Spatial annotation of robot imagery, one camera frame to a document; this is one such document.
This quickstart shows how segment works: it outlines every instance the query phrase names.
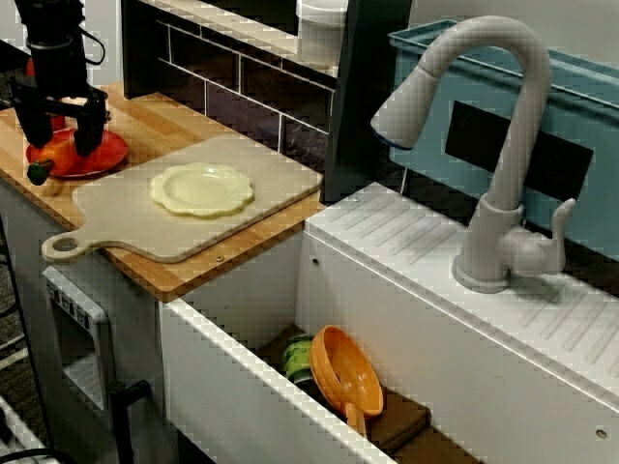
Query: wooden countertop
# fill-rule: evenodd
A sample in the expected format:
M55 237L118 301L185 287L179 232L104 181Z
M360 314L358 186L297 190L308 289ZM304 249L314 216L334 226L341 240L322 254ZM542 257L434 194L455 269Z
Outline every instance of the wooden countertop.
M161 94L128 101L123 97L122 84L102 88L109 95L112 117L107 128L125 139L129 153L120 165L99 177L232 131ZM0 133L0 177L67 230L80 227L84 218L72 201L73 191L98 176L50 178L43 186L33 186L25 174L28 144L12 109L0 112ZM306 218L324 209L318 195L314 193L180 263L157 263L117 247L100 252L157 299L170 302L300 231Z

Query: white sink edge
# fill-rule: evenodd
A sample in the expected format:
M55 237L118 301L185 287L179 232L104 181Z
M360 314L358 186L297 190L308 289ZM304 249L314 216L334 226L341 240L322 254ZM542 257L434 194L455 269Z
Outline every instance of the white sink edge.
M619 300L606 292L565 274L472 292L451 275L465 227L378 184L309 218L306 231L619 413Z

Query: yellow plate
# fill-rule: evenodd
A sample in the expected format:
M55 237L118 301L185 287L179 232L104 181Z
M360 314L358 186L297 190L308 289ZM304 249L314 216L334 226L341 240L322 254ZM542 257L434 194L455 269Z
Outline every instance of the yellow plate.
M193 162L151 181L151 198L168 211L200 217L238 213L253 200L251 180L230 166Z

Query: orange ladle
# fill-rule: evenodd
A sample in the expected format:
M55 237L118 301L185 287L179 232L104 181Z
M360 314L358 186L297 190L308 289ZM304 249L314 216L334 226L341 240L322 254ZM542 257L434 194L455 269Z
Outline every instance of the orange ladle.
M329 403L366 437L366 418L383 410L383 393L368 359L341 329L327 326L309 348L309 367Z

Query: oven handle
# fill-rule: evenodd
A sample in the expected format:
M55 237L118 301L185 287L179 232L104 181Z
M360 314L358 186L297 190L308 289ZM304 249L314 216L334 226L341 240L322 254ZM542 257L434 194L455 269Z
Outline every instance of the oven handle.
M129 388L126 388L123 382L112 382L109 385L109 409L119 464L133 464L132 435L127 410L138 399L149 394L151 386L145 380L140 380Z

